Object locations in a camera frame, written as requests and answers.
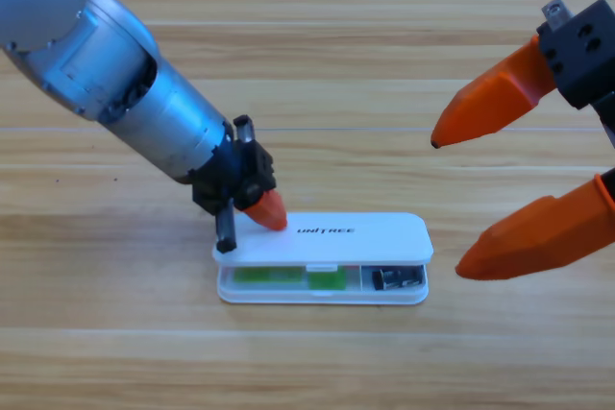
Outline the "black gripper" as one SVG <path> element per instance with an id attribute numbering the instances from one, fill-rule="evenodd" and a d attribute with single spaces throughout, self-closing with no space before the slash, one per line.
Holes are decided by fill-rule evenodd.
<path id="1" fill-rule="evenodd" d="M 220 253 L 236 248 L 237 210 L 267 229 L 287 226 L 283 198 L 276 191 L 273 158 L 256 141 L 253 120 L 241 115 L 224 128 L 225 136 L 212 158 L 191 172 L 192 200 L 215 218 Z"/>
<path id="2" fill-rule="evenodd" d="M 496 133 L 554 90 L 575 109 L 590 106 L 614 139 L 614 10 L 597 0 L 573 14 L 552 0 L 542 13 L 526 44 L 457 92 L 431 133 L 434 148 Z"/>

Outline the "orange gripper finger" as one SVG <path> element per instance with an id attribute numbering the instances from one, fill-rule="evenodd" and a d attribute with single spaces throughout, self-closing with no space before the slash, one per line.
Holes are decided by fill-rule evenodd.
<path id="1" fill-rule="evenodd" d="M 614 175 L 545 196 L 485 230 L 455 267 L 460 277 L 502 280 L 570 265 L 614 243 Z"/>

